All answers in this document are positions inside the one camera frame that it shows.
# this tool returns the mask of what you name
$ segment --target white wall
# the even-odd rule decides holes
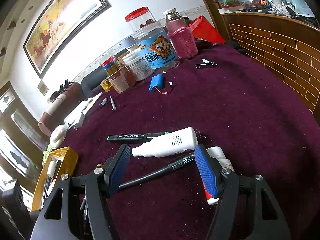
[[[14,29],[5,55],[5,64],[11,65],[10,81],[30,113],[40,119],[47,107],[48,96],[60,87],[65,79],[72,80],[80,71],[104,51],[132,33],[124,17],[137,8],[148,6],[156,19],[163,18],[162,12],[169,8],[178,11],[203,6],[202,0],[108,0],[107,9],[62,50],[43,78],[49,88],[44,97],[37,89],[39,77],[33,70],[24,50],[26,40],[34,22],[50,0],[30,0],[23,10]]]

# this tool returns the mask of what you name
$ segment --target purple tablecloth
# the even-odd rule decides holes
[[[202,58],[218,66],[196,69]],[[264,176],[292,238],[303,238],[319,218],[320,128],[295,92],[224,44],[203,49],[166,73],[166,83],[175,85],[171,94],[150,93],[150,79],[121,95],[112,90],[116,111],[109,100],[100,106],[109,94],[104,93],[86,114],[84,125],[68,132],[62,146],[79,154],[76,174],[87,174],[117,152],[119,145],[107,142],[108,135],[192,126],[207,148],[223,149],[237,174]],[[124,181],[174,158],[132,156]],[[120,239],[204,239],[215,210],[206,203],[195,163],[119,192],[108,205]]]

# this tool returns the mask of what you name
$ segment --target silver screw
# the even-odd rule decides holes
[[[103,172],[102,168],[95,168],[93,171],[95,174],[100,174],[101,172]]]
[[[223,168],[222,169],[222,173],[224,174],[230,174],[231,173],[231,170],[229,168]]]
[[[256,180],[262,181],[263,177],[261,175],[256,175]]]
[[[62,180],[65,180],[65,179],[69,178],[69,175],[65,173],[65,174],[62,174],[60,178]]]

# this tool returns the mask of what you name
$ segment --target pink bottle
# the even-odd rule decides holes
[[[190,58],[198,54],[195,39],[184,18],[173,8],[163,12],[168,37],[179,58]]]

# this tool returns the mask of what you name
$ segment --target brick pattern panel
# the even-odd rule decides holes
[[[297,92],[313,112],[320,96],[320,51],[278,33],[229,26],[233,39],[248,56]]]

